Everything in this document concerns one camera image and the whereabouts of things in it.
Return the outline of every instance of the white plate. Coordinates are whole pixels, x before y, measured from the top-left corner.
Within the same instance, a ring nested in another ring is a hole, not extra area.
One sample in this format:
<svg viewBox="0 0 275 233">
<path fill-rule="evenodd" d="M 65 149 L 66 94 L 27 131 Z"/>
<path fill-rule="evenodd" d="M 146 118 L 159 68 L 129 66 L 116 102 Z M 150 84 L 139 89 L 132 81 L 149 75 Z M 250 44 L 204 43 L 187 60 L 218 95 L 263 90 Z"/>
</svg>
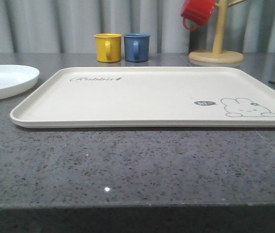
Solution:
<svg viewBox="0 0 275 233">
<path fill-rule="evenodd" d="M 33 87 L 39 70 L 20 65 L 0 65 L 0 100 L 15 96 Z"/>
<path fill-rule="evenodd" d="M 10 116 L 29 128 L 275 127 L 275 91 L 234 68 L 73 67 Z"/>
</svg>

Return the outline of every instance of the wooden mug stand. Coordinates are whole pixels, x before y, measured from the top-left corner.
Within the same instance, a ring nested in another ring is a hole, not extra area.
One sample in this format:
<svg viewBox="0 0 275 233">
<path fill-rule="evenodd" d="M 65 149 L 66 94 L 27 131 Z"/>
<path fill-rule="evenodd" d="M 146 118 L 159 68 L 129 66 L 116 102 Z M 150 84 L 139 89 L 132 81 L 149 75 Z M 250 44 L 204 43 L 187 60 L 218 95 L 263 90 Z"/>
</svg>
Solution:
<svg viewBox="0 0 275 233">
<path fill-rule="evenodd" d="M 244 60 L 243 54 L 239 52 L 223 50 L 228 7 L 243 1 L 246 0 L 236 0 L 232 3 L 229 3 L 229 0 L 219 0 L 219 3 L 215 4 L 219 8 L 219 11 L 213 49 L 193 51 L 189 54 L 190 59 L 208 63 L 238 63 Z"/>
</svg>

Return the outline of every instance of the rabbit illustration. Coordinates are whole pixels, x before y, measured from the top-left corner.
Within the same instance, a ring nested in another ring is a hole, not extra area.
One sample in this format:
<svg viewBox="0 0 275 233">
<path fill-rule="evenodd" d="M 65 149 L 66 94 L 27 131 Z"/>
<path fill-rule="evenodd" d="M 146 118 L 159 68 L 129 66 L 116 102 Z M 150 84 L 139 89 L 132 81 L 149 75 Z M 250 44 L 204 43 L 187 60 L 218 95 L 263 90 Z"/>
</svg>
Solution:
<svg viewBox="0 0 275 233">
<path fill-rule="evenodd" d="M 225 105 L 228 117 L 275 117 L 275 113 L 246 98 L 224 98 L 221 103 Z"/>
</svg>

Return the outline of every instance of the curtain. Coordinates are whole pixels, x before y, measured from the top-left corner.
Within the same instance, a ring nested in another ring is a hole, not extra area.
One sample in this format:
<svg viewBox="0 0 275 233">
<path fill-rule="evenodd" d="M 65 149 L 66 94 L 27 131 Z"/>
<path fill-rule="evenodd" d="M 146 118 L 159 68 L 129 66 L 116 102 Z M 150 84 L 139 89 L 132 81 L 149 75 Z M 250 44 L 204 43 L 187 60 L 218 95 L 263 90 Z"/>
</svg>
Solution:
<svg viewBox="0 0 275 233">
<path fill-rule="evenodd" d="M 95 53 L 96 33 L 149 33 L 151 53 L 211 49 L 217 9 L 205 26 L 190 32 L 182 26 L 183 3 L 0 0 L 0 52 Z M 275 0 L 247 0 L 230 7 L 224 49 L 275 52 Z"/>
</svg>

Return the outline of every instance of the granite countertop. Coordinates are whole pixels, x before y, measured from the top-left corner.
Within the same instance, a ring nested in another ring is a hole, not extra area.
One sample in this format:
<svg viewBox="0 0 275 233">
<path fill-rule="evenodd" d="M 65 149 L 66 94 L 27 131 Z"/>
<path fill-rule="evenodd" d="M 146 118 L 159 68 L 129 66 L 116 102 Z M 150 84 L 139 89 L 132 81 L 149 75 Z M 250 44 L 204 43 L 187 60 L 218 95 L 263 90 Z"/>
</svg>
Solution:
<svg viewBox="0 0 275 233">
<path fill-rule="evenodd" d="M 66 67 L 196 66 L 187 54 L 106 64 L 95 54 L 0 54 L 40 70 L 35 87 L 0 100 L 0 209 L 275 205 L 275 129 L 25 129 L 10 111 Z M 275 54 L 239 68 L 275 81 Z"/>
</svg>

